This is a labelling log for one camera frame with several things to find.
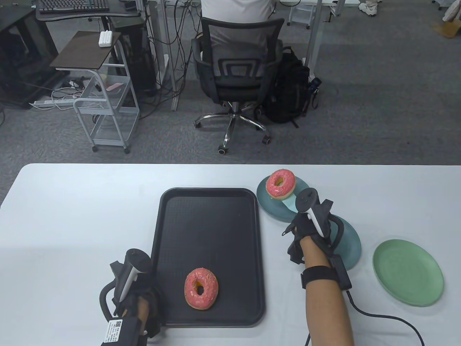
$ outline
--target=wrist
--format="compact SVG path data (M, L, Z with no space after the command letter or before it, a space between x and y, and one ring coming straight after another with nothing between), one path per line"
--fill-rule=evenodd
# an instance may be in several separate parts
M330 267L328 258L323 251L314 243L311 237L304 237L299 241L302 252L304 254L304 262L306 268L316 266Z

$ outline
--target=black backpack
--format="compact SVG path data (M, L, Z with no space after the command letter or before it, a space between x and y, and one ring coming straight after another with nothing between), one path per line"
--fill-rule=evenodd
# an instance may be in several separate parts
M309 82L309 72L309 67L302 64L291 47L284 47L274 83L261 105L262 113L269 120L279 124L291 121L299 127L295 119L306 116L311 100L312 107L317 108L318 104L314 106L313 103L322 82L318 78Z

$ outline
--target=white controller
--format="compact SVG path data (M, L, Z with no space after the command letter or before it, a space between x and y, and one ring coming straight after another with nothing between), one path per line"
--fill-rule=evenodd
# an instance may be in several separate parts
M112 31L101 31L99 35L99 47L105 48L112 45Z

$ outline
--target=donut hole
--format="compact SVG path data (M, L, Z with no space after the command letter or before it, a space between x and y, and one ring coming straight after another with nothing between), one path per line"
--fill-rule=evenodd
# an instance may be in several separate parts
M197 283L195 284L195 290L197 291L197 294L198 294L199 296L201 296L201 295L203 294L203 291L204 291L202 284L199 283L199 282L197 282Z

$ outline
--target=gray carpet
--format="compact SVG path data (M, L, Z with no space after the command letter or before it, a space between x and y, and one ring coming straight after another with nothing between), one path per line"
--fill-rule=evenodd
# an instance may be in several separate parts
M325 24L316 71L324 81L319 108L299 120L299 129L270 125L268 146L261 132L238 124L226 156L217 153L226 122L192 126L198 115L220 108L203 95L192 69L178 110L170 111L168 102L142 120L129 155L112 147L93 153L72 111L7 109L0 202L32 162L461 164L461 37L448 40L433 31L441 16L429 0L384 0L374 18L346 8ZM278 6L275 17L288 18L288 9ZM84 19L48 26L58 50L77 30L98 30L97 22ZM281 39L301 57L308 33L284 26ZM184 35L186 49L189 39ZM144 106L143 114L150 109Z

